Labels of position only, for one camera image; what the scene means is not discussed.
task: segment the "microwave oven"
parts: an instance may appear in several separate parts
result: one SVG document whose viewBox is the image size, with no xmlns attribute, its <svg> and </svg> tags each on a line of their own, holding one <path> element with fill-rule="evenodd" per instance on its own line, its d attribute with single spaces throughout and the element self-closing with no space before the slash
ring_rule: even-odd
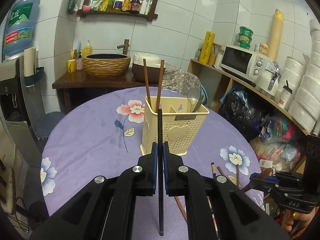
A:
<svg viewBox="0 0 320 240">
<path fill-rule="evenodd" d="M 259 75 L 268 64 L 273 63 L 267 56 L 236 46 L 226 46 L 220 67 L 231 75 L 255 86 Z"/>
</svg>

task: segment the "pink flower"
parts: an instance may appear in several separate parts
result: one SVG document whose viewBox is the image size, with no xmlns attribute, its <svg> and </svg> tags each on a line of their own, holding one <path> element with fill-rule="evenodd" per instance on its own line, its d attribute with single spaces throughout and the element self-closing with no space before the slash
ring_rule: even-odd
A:
<svg viewBox="0 0 320 240">
<path fill-rule="evenodd" d="M 122 115 L 129 115 L 130 122 L 142 123 L 144 119 L 144 108 L 140 100 L 130 100 L 128 105 L 121 105 L 117 108 L 117 113 Z"/>
</svg>

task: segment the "soap dispenser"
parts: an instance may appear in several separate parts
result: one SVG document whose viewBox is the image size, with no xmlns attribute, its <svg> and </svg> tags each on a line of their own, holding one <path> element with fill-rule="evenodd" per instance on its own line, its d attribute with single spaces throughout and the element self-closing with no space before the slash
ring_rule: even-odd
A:
<svg viewBox="0 0 320 240">
<path fill-rule="evenodd" d="M 88 40 L 87 46 L 85 46 L 82 49 L 82 57 L 85 58 L 86 56 L 91 55 L 91 54 L 92 54 L 92 47 L 91 47 L 91 44 L 90 44 L 90 40 Z"/>
</svg>

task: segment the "faucet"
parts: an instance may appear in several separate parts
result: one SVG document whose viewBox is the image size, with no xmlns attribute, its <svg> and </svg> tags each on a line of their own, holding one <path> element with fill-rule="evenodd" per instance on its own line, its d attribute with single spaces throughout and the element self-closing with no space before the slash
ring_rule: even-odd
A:
<svg viewBox="0 0 320 240">
<path fill-rule="evenodd" d="M 269 86 L 268 86 L 269 90 L 272 90 L 273 85 L 275 84 L 279 75 L 280 75 L 280 67 L 279 67 L 278 63 L 275 62 L 275 71 L 273 73 L 273 76 L 272 76 L 270 83 L 269 83 Z"/>
<path fill-rule="evenodd" d="M 125 55 L 128 54 L 128 48 L 129 47 L 130 47 L 129 40 L 124 40 L 124 44 L 123 45 L 117 46 L 118 49 L 122 49 L 123 48 L 123 54 L 125 54 Z"/>
</svg>

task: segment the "yellow cup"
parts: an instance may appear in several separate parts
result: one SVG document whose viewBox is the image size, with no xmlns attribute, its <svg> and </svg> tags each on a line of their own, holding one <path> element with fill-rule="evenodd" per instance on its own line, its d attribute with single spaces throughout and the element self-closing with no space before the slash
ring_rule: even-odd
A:
<svg viewBox="0 0 320 240">
<path fill-rule="evenodd" d="M 72 73 L 76 71 L 76 59 L 71 59 L 67 61 L 68 72 Z"/>
</svg>

